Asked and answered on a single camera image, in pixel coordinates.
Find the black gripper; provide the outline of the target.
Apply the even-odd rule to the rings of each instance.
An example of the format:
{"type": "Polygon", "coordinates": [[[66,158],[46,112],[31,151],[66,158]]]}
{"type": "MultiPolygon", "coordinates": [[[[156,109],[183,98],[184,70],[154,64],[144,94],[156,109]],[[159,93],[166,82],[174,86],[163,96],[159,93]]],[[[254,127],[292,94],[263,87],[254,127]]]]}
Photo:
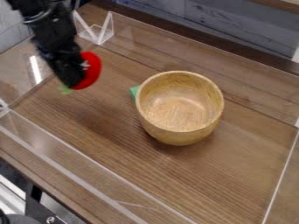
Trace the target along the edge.
{"type": "Polygon", "coordinates": [[[34,33],[36,45],[62,83],[74,88],[86,78],[80,47],[75,42],[76,28],[71,11],[64,5],[26,5],[23,22],[34,33]]]}

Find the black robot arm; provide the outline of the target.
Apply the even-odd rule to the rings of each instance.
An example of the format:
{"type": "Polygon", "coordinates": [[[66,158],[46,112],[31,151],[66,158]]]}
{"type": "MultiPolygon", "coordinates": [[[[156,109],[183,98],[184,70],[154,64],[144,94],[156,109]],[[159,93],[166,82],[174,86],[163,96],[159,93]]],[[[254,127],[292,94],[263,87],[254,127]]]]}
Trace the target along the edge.
{"type": "Polygon", "coordinates": [[[5,0],[32,31],[32,43],[59,80],[75,88],[86,78],[76,27],[62,0],[5,0]]]}

